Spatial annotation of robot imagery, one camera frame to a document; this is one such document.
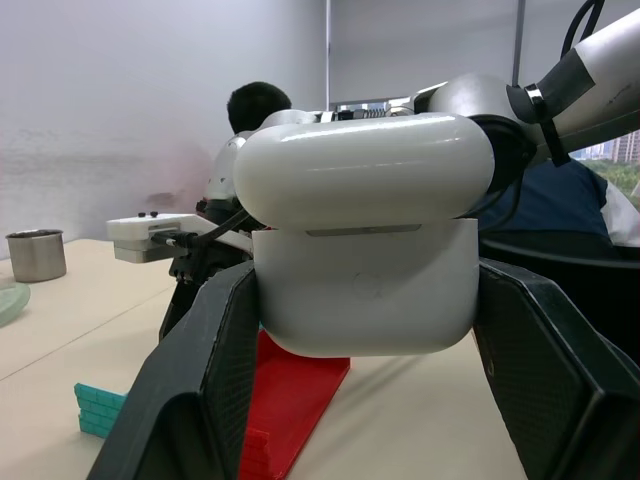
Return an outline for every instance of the stacked teal blocks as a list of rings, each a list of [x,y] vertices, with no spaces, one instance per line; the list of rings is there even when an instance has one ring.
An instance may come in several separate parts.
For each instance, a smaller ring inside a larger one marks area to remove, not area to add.
[[[73,387],[80,407],[80,430],[106,438],[127,399],[126,395],[107,392],[81,383]]]

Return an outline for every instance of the dark blue cloth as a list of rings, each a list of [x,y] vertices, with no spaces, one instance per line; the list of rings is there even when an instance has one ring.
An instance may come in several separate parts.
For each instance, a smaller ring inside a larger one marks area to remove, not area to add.
[[[580,232],[608,238],[600,212],[606,193],[607,181],[580,162],[571,160],[561,167],[545,162],[526,171],[518,210],[498,231]],[[513,196],[511,186],[478,218],[479,227],[491,226],[506,215]]]

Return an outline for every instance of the building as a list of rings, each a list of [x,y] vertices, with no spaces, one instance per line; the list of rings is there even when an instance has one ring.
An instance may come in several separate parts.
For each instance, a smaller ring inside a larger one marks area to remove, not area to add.
[[[615,163],[640,163],[640,130],[613,141],[611,158]]]

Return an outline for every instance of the chair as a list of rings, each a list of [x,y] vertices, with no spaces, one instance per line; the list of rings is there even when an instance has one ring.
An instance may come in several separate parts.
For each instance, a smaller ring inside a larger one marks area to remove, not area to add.
[[[638,258],[640,249],[621,250]],[[480,256],[554,281],[591,325],[640,365],[640,261],[590,260],[480,240]]]

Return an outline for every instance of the red object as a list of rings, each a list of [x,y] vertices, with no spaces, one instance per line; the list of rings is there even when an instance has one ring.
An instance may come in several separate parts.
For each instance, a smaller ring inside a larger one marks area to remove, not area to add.
[[[260,331],[240,480],[286,478],[350,366],[293,355]]]

